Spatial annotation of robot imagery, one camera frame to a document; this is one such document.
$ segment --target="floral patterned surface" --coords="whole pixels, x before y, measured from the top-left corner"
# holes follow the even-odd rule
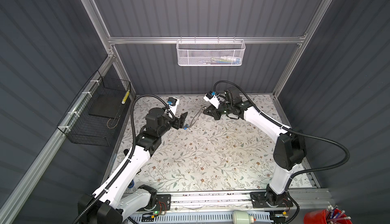
[[[250,95],[256,105],[280,121],[270,95]],[[203,96],[183,96],[176,116],[188,111],[186,124],[204,105]],[[153,98],[138,100],[134,108],[136,133],[145,125],[145,115],[153,107],[161,107]],[[113,171],[124,159],[124,149],[132,145],[128,122]],[[162,137],[162,144],[134,178],[134,191],[142,184],[159,192],[210,191],[265,188],[275,168],[275,144],[261,130],[245,120],[233,120],[225,115],[221,120],[201,114],[189,129],[171,129]],[[292,188],[307,188],[311,184],[306,174],[298,175]]]

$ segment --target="black wire basket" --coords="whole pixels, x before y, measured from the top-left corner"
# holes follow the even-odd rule
[[[67,111],[71,113],[67,125],[57,128],[75,144],[115,144],[131,103],[130,90],[129,81],[100,77],[89,92],[83,92],[80,105]]]

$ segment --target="gray wall panel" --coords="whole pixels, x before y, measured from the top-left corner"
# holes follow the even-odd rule
[[[321,0],[95,0],[111,36],[300,36]]]
[[[2,206],[107,53],[80,0],[0,0],[0,20]],[[100,183],[111,152],[64,143],[23,207],[22,223],[34,211],[60,212],[60,197],[76,206]],[[67,213],[70,222],[75,208]]]
[[[176,46],[170,44],[116,47],[126,70],[134,78],[138,94],[204,94],[218,80],[237,83],[248,93],[272,92],[296,45],[249,44],[243,64],[230,67],[179,66]]]
[[[345,166],[316,176],[354,223],[387,220],[374,215],[389,198],[389,1],[334,0],[279,97],[293,126],[350,150]],[[307,148],[312,167],[343,157],[323,142]]]

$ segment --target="white mesh basket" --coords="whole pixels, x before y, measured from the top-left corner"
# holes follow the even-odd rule
[[[214,43],[176,43],[180,66],[240,66],[243,61],[243,40]]]

